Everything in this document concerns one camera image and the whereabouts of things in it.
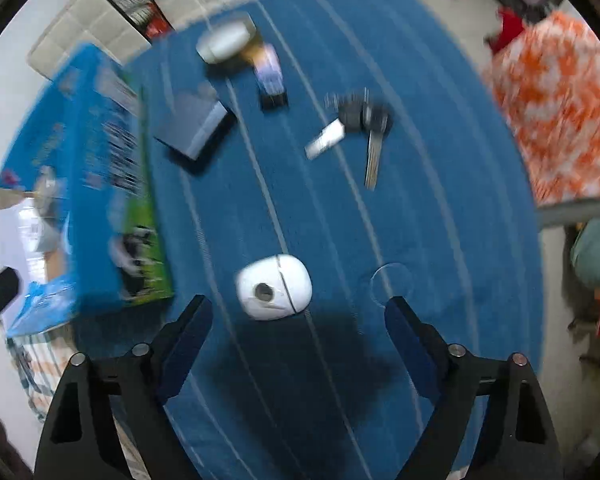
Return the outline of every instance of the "product box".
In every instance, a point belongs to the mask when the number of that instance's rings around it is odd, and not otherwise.
[[[8,336],[173,295],[142,110],[141,88],[93,45],[32,110],[0,173],[0,268],[23,294],[2,316]]]

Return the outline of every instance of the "white stripe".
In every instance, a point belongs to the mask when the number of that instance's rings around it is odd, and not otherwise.
[[[418,220],[413,213],[411,200],[409,199],[409,195],[402,185],[400,175],[394,166],[389,168],[389,173],[394,181],[394,189],[396,195],[398,196],[400,209],[402,209],[402,216],[408,218],[409,222],[411,223],[411,228],[413,229],[414,235],[413,239],[415,240],[418,247],[418,252],[420,253],[420,263],[424,268],[424,271],[427,273],[427,282],[429,283],[430,294],[435,298],[436,311],[438,311],[441,306],[440,293],[433,282],[432,273],[430,272],[429,258],[427,257],[427,253],[424,250],[424,245],[422,244],[422,232],[420,231]]]
[[[307,15],[302,12],[301,8],[293,3],[292,0],[289,0],[288,3],[294,8],[298,16],[300,16],[304,22],[304,26],[314,35],[315,40],[319,43],[319,47],[331,58],[332,65],[335,67],[336,72],[338,72],[338,79],[340,79],[340,82],[345,85],[345,81],[349,81],[350,77],[346,75],[345,70],[342,68],[342,64],[338,62],[338,59],[333,55],[329,45],[323,40],[322,36],[315,28],[313,20],[307,17]]]
[[[262,190],[262,195],[264,196],[264,201],[267,203],[267,210],[269,210],[269,216],[271,218],[271,222],[273,222],[273,230],[276,232],[276,236],[278,237],[278,242],[280,244],[280,247],[282,248],[282,252],[287,254],[289,252],[289,249],[286,246],[285,237],[282,234],[282,227],[280,227],[278,215],[276,214],[276,208],[273,205],[273,200],[271,199],[269,189],[267,188],[267,183],[264,181],[264,176],[262,175],[262,171],[260,170],[260,165],[258,164],[258,160],[256,159],[256,154],[253,151],[253,146],[251,145],[251,141],[249,139],[249,133],[247,132],[247,126],[245,126],[244,124],[242,112],[240,111],[240,106],[238,105],[238,98],[235,95],[234,86],[228,79],[225,79],[225,81],[226,87],[229,90],[229,95],[231,96],[231,102],[234,105],[234,112],[238,119],[242,140],[244,141],[244,145],[247,147],[247,153],[249,154],[249,159],[251,161],[251,165],[253,166],[253,171],[255,171],[256,173],[258,183],[260,184],[260,189]]]
[[[124,453],[126,451],[126,453],[130,456],[129,458],[136,462],[136,468],[142,467],[144,469],[144,472],[146,473],[146,467],[144,466],[144,461],[140,456],[140,452],[136,448],[136,445],[131,442],[124,428],[120,426],[120,422],[116,420],[115,415],[113,422],[115,424],[116,431],[118,432],[120,444],[122,445],[122,452]]]
[[[187,173],[182,168],[180,168],[180,179],[182,181],[182,190],[184,192],[184,197],[187,202],[187,206],[189,207],[191,218],[193,219],[193,223],[196,226],[196,238],[198,239],[200,253],[202,254],[202,261],[203,267],[205,269],[206,280],[209,284],[209,287],[211,288],[211,293],[214,295],[214,300],[218,305],[220,312],[222,313],[222,318],[224,319],[224,324],[226,325],[226,328],[229,332],[231,342],[234,344],[238,352],[240,361],[242,362],[242,365],[244,366],[244,369],[246,370],[247,375],[251,383],[253,384],[254,389],[256,390],[258,400],[260,401],[264,412],[267,415],[267,418],[269,419],[271,425],[276,429],[276,431],[280,435],[280,441],[282,442],[285,449],[288,451],[289,455],[291,455],[291,458],[294,460],[298,471],[300,472],[303,478],[307,478],[304,470],[302,470],[302,468],[300,467],[298,458],[295,456],[293,451],[291,451],[291,448],[289,447],[289,444],[286,442],[286,440],[282,437],[282,432],[280,431],[280,428],[278,427],[276,421],[273,418],[273,414],[271,413],[271,410],[269,409],[269,406],[267,405],[267,402],[264,399],[264,394],[262,393],[262,390],[258,386],[258,383],[256,382],[253,373],[251,373],[251,367],[249,366],[247,357],[244,354],[244,350],[242,350],[240,343],[238,342],[237,336],[235,335],[234,324],[231,321],[231,317],[229,316],[229,313],[226,309],[226,305],[224,304],[224,299],[222,298],[220,290],[218,289],[218,282],[216,282],[216,275],[214,273],[213,262],[211,261],[211,253],[209,251],[209,246],[206,243],[205,233],[202,230],[202,222],[200,221],[200,216],[198,215],[198,210],[196,208],[196,202],[193,197],[193,192],[191,190],[189,179],[187,177]]]
[[[167,415],[167,418],[169,419],[169,422],[173,426],[173,431],[176,432],[176,435],[178,436],[178,439],[180,440],[180,443],[183,444],[184,446],[187,446],[191,450],[191,452],[193,453],[193,456],[195,457],[195,459],[200,464],[200,467],[203,467],[205,469],[205,471],[209,473],[209,476],[211,476],[211,478],[213,478],[214,480],[218,480],[218,478],[216,478],[216,475],[214,475],[213,472],[210,471],[205,466],[205,463],[202,462],[202,459],[200,458],[200,455],[198,454],[198,452],[196,451],[196,449],[189,443],[189,441],[187,440],[187,437],[184,436],[184,434],[182,433],[182,430],[180,429],[180,426],[176,422],[175,418],[173,418],[173,416],[171,416],[171,412],[169,411],[169,409],[167,408],[167,406],[164,406],[164,413]]]
[[[253,480],[258,480],[255,477],[255,475],[253,474],[253,472],[251,471],[251,468],[249,468],[249,466],[246,464],[246,462],[242,459],[242,457],[238,453],[238,450],[235,449],[234,443],[229,440],[228,436],[226,436],[226,433],[224,432],[224,430],[222,429],[222,427],[220,426],[220,424],[218,424],[218,421],[214,417],[214,414],[211,413],[211,410],[206,405],[205,397],[202,395],[202,392],[200,391],[200,388],[198,387],[198,383],[191,376],[191,373],[189,373],[189,375],[187,376],[187,379],[189,380],[189,383],[193,387],[193,391],[196,393],[196,396],[198,397],[198,401],[200,402],[200,406],[202,406],[202,408],[205,410],[206,415],[209,417],[209,420],[211,420],[211,423],[216,427],[216,430],[218,430],[218,433],[220,433],[220,435],[222,436],[222,438],[224,438],[224,441],[229,446],[229,449],[231,449],[231,452],[237,458],[238,462],[240,462],[242,464],[242,466],[245,468],[245,470],[247,471],[247,473],[249,473],[249,476]]]
[[[469,131],[474,137],[475,143],[480,151],[482,158],[487,164],[489,171],[492,176],[492,180],[496,185],[498,200],[500,201],[500,207],[502,208],[502,215],[507,225],[507,235],[509,237],[509,245],[511,246],[511,253],[513,259],[517,265],[516,267],[516,280],[518,286],[518,299],[520,301],[520,310],[523,316],[523,352],[528,354],[530,345],[530,318],[528,311],[528,298],[526,296],[526,278],[525,278],[525,265],[520,251],[520,236],[516,228],[516,222],[513,219],[513,209],[507,193],[507,187],[504,184],[504,179],[500,167],[495,160],[493,153],[487,146],[486,138],[483,135],[483,131],[477,123],[474,111],[468,106],[466,99],[459,91],[456,83],[449,77],[449,74],[444,70],[444,67],[439,60],[434,56],[427,44],[422,38],[413,30],[411,25],[404,20],[395,10],[385,3],[383,0],[375,0],[376,4],[382,7],[382,12],[386,13],[389,18],[394,22],[396,27],[403,31],[410,40],[410,43],[416,48],[419,54],[425,59],[428,65],[435,71],[436,78],[449,97],[453,99],[458,107],[458,111],[463,115],[466,124],[469,126]]]
[[[49,333],[43,332],[41,334],[41,336],[44,337],[44,342],[43,342],[44,351],[46,351],[46,353],[49,355],[51,362],[53,363],[54,367],[56,368],[56,372],[58,372],[58,377],[54,378],[54,381],[56,382],[56,388],[57,388],[58,383],[60,382],[60,378],[62,377],[62,370],[60,369],[60,367],[58,365],[58,361],[56,360],[56,354],[54,352],[53,345],[51,344],[51,338],[49,336]]]
[[[164,89],[164,100],[169,105],[169,109],[175,113],[176,105],[175,98],[173,97],[173,87],[171,86],[171,72],[169,70],[169,63],[167,60],[168,55],[168,44],[165,40],[160,41],[160,49],[162,56],[160,56],[160,73],[162,74],[162,87]]]
[[[54,350],[54,355],[60,359],[60,363],[64,363],[71,358],[73,354],[77,352],[75,349],[75,335],[71,323],[67,323],[64,326],[58,327],[54,330],[54,340],[62,339],[62,342],[57,346],[51,345]]]
[[[33,395],[41,395],[42,391],[40,389],[40,385],[36,381],[36,373],[32,368],[32,356],[29,349],[30,345],[30,336],[14,336],[11,338],[13,340],[13,351],[18,355],[16,359],[16,364],[18,368],[22,368],[22,373],[27,380],[28,386],[24,388],[27,391],[27,396],[31,401],[31,405],[33,406]],[[44,413],[40,408],[35,408],[41,416],[44,416]]]
[[[49,380],[46,376],[46,373],[44,371],[44,368],[40,365],[41,361],[40,358],[38,357],[38,354],[36,352],[35,349],[35,343],[33,342],[33,336],[29,336],[29,348],[24,347],[26,351],[30,351],[30,353],[32,354],[33,359],[35,359],[38,362],[38,368],[40,369],[40,371],[38,372],[38,374],[40,376],[42,376],[42,381],[43,383],[45,383],[45,386],[48,388],[49,392],[51,393],[51,395],[55,395],[56,391],[51,387],[51,384],[49,384]],[[33,377],[33,380],[38,382],[36,380],[36,373],[35,371],[33,371],[33,366],[30,367],[30,371],[31,371],[31,375]],[[51,400],[44,394],[44,393],[40,393],[40,397],[42,398],[42,400],[44,400],[45,404],[46,404],[46,413],[45,416],[48,414],[48,410],[51,407]]]
[[[311,175],[309,174],[309,171],[306,168],[306,164],[304,162],[304,157],[302,156],[302,150],[300,149],[300,147],[298,146],[298,144],[296,143],[296,140],[293,136],[293,133],[291,132],[291,128],[289,127],[289,123],[288,123],[288,119],[286,118],[286,116],[284,115],[280,115],[280,122],[282,123],[282,129],[285,132],[285,135],[289,141],[289,143],[292,146],[292,149],[294,151],[294,153],[296,154],[296,159],[298,161],[298,167],[300,168],[300,171],[302,173],[302,179],[304,180],[304,184],[306,186],[306,188],[309,191],[309,195],[311,196],[311,200],[312,203],[314,204],[314,209],[315,209],[315,213],[316,216],[318,217],[318,221],[320,222],[320,225],[322,227],[322,230],[324,231],[324,237],[327,240],[327,245],[329,247],[329,252],[331,253],[331,259],[333,261],[333,265],[336,269],[336,273],[338,275],[338,279],[340,280],[340,285],[342,287],[342,290],[344,292],[344,295],[347,299],[347,303],[349,303],[349,307],[351,309],[351,315],[354,318],[354,320],[356,321],[356,325],[358,325],[358,315],[356,314],[355,310],[354,310],[354,303],[353,303],[353,297],[351,294],[351,290],[349,288],[349,285],[347,285],[347,279],[344,273],[344,269],[342,267],[342,261],[340,259],[340,254],[338,253],[338,250],[336,248],[336,245],[333,241],[333,237],[331,236],[331,230],[329,229],[329,225],[327,223],[327,219],[326,216],[324,215],[324,211],[322,210],[322,206],[320,204],[320,201],[318,200],[318,196],[315,193],[315,189],[314,189],[314,181],[311,178]],[[417,398],[417,393],[415,391],[415,388],[413,388],[413,391],[411,392],[412,396],[413,394],[416,395]],[[389,429],[387,428],[387,424],[386,424],[386,415],[384,413],[384,406],[380,406],[380,410],[382,413],[382,424],[384,425],[384,428],[386,430],[387,436],[389,438],[389,441],[393,447],[394,450],[394,455],[396,456],[396,460],[398,457],[398,453],[397,453],[397,449],[395,447],[395,442],[394,442],[394,438],[393,435],[391,434],[391,432],[389,431]],[[420,432],[422,432],[423,427],[422,427],[422,416],[417,417],[417,421],[419,421],[419,430]],[[396,461],[396,464],[398,466],[401,466],[401,464],[398,463],[399,461]]]
[[[440,177],[436,172],[436,169],[431,161],[429,152],[422,140],[422,135],[417,129],[416,125],[411,121],[407,110],[404,108],[400,96],[395,92],[394,88],[384,77],[384,74],[380,70],[380,67],[375,62],[371,54],[369,54],[360,43],[360,40],[356,37],[353,31],[349,28],[347,23],[337,14],[337,12],[331,7],[326,0],[315,0],[328,14],[333,23],[342,31],[344,36],[349,40],[351,46],[360,56],[369,71],[374,76],[374,79],[382,88],[382,92],[389,100],[390,104],[394,108],[394,111],[400,117],[400,121],[405,124],[406,131],[410,136],[411,142],[416,148],[422,161],[422,167],[427,175],[431,189],[438,202],[440,213],[442,214],[443,221],[445,223],[446,235],[451,245],[454,260],[456,261],[456,267],[458,269],[458,277],[465,296],[465,311],[466,311],[466,322],[469,328],[469,337],[471,339],[471,350],[475,354],[480,354],[480,336],[478,333],[478,321],[475,313],[475,301],[474,301],[474,288],[471,282],[471,275],[469,269],[466,266],[464,260],[464,254],[462,253],[462,247],[460,246],[460,239],[458,235],[458,228],[453,219],[451,209],[446,200],[445,189],[440,182]]]
[[[298,72],[298,75],[300,76],[300,79],[302,80],[302,84],[304,85],[306,92],[308,93],[309,97],[311,98],[311,101],[314,104],[314,108],[315,108],[316,112],[318,113],[320,120],[322,121],[324,126],[326,126],[327,124],[329,124],[330,121],[327,119],[327,115],[324,113],[322,106],[318,102],[318,99],[314,92],[314,88],[311,86],[311,83],[309,83],[309,80],[307,79],[306,75],[304,74],[304,71],[300,67],[300,64],[298,63],[296,56],[294,56],[294,53],[289,48],[288,44],[285,41],[285,38],[283,38],[282,34],[280,34],[280,31],[276,27],[276,24],[273,22],[273,20],[271,19],[271,16],[266,11],[264,6],[259,1],[256,1],[256,4],[258,4],[258,6],[260,7],[260,10],[262,11],[264,17],[267,19],[267,21],[269,22],[269,25],[273,29],[273,32],[278,37],[278,40],[280,41],[282,48],[285,50],[286,54],[289,56],[289,59],[291,60],[291,64],[296,69],[296,72]],[[344,172],[347,182],[349,183],[349,187],[351,188],[351,192],[353,193],[353,197],[356,200],[356,205],[358,206],[358,211],[360,212],[362,222],[365,225],[365,229],[366,229],[366,233],[368,235],[369,241],[371,242],[371,248],[372,248],[372,251],[376,258],[376,263],[378,264],[379,267],[381,267],[382,265],[384,265],[385,261],[384,261],[384,258],[382,257],[382,253],[380,251],[380,245],[378,243],[378,238],[376,237],[376,232],[374,230],[373,224],[371,223],[371,218],[369,218],[369,213],[366,210],[365,203],[363,202],[362,197],[360,196],[360,190],[358,189],[358,185],[356,184],[356,181],[353,178],[353,175],[351,174],[351,169],[347,163],[347,160],[344,156],[344,153],[342,152],[341,147],[336,144],[336,146],[334,146],[332,149],[335,151],[336,156],[338,157],[338,162],[340,163],[340,167],[342,168],[342,171]],[[390,284],[389,279],[387,278],[387,275],[384,272],[384,270],[381,270],[380,276],[382,277],[382,285],[384,286],[384,291],[389,296],[389,298],[393,297],[394,294],[393,294],[393,291],[391,288],[391,284]]]
[[[342,267],[342,260],[340,258],[340,254],[338,253],[338,249],[336,247],[335,242],[333,241],[333,236],[331,236],[331,230],[329,229],[329,224],[327,223],[327,218],[324,215],[324,211],[322,210],[322,205],[318,200],[318,196],[315,193],[314,181],[311,178],[309,171],[306,168],[306,164],[304,163],[304,158],[301,155],[301,151],[296,144],[296,140],[291,132],[291,128],[289,127],[289,122],[286,116],[280,115],[280,122],[282,123],[282,129],[291,144],[294,153],[296,154],[296,160],[298,162],[298,168],[302,173],[302,179],[304,180],[304,185],[306,186],[309,196],[311,197],[311,202],[314,205],[315,215],[318,217],[318,222],[320,222],[320,226],[324,232],[324,237],[327,240],[327,246],[329,247],[329,252],[331,254],[331,259],[333,261],[333,266],[336,269],[336,274],[338,275],[338,280],[340,281],[340,286],[344,292],[344,295],[347,299],[347,303],[349,303],[350,307],[353,307],[353,296],[351,293],[351,289],[349,285],[347,285],[347,278],[344,274],[344,268]],[[352,310],[352,316],[356,317],[356,313]]]
[[[51,392],[55,395],[56,389],[52,386],[52,383],[49,382],[49,380],[51,379],[53,374],[49,374],[46,371],[44,371],[45,367],[42,366],[42,363],[44,363],[45,365],[53,364],[51,359],[48,358],[48,352],[45,351],[46,342],[45,342],[44,337],[45,337],[45,335],[42,332],[31,335],[31,350],[34,352],[34,354],[36,356],[36,360],[38,361],[38,365],[40,366],[41,375],[43,376],[43,380],[45,381],[45,384],[49,387]]]
[[[262,4],[258,1],[256,1],[256,2],[257,2],[257,4],[259,4],[259,6],[263,10],[263,12],[266,12],[264,10],[264,7],[262,6]],[[227,80],[227,88],[229,89],[229,93],[231,94],[232,105],[234,106],[235,114],[238,118],[238,122],[240,123],[240,131],[242,133],[242,139],[244,140],[247,151],[250,154],[250,159],[251,159],[251,163],[253,165],[253,169],[254,169],[256,175],[258,176],[258,181],[260,183],[260,188],[262,190],[262,194],[264,196],[265,201],[267,202],[267,208],[269,209],[269,215],[271,217],[271,221],[273,222],[273,225],[276,228],[276,235],[278,236],[278,241],[280,242],[280,249],[282,250],[283,253],[288,254],[288,248],[286,245],[286,241],[282,234],[282,229],[280,228],[280,223],[278,222],[278,215],[276,213],[273,202],[271,200],[269,189],[267,188],[267,183],[264,180],[264,177],[262,176],[262,172],[260,171],[260,165],[258,164],[258,160],[257,160],[257,158],[255,156],[255,152],[253,150],[253,146],[251,145],[251,140],[249,138],[247,127],[244,124],[244,120],[242,118],[242,113],[240,111],[240,106],[238,104],[238,100],[235,95],[234,88],[231,85],[231,83],[229,82],[229,80]],[[309,332],[310,332],[312,340],[314,342],[316,353],[318,354],[318,358],[320,359],[320,363],[322,364],[322,368],[324,370],[325,376],[327,377],[327,382],[329,383],[329,388],[335,399],[336,406],[340,412],[340,416],[342,418],[344,427],[346,428],[347,433],[349,434],[349,439],[351,440],[351,443],[353,444],[353,447],[356,450],[356,453],[358,455],[360,463],[362,464],[362,469],[365,471],[367,478],[369,478],[369,480],[372,480],[371,471],[369,471],[368,465],[366,464],[365,457],[362,454],[362,450],[360,449],[360,445],[358,444],[356,435],[353,432],[353,428],[351,426],[349,418],[347,417],[347,414],[345,413],[344,407],[342,405],[342,401],[340,399],[340,394],[338,393],[335,382],[333,381],[333,375],[331,373],[331,369],[329,368],[329,365],[327,364],[327,361],[324,357],[324,351],[322,350],[322,344],[320,343],[320,337],[318,336],[318,332],[315,329],[315,325],[314,325],[314,321],[311,317],[311,313],[309,313],[308,310],[305,310],[303,312],[303,315],[304,315],[304,318],[306,319],[307,325],[309,327]]]

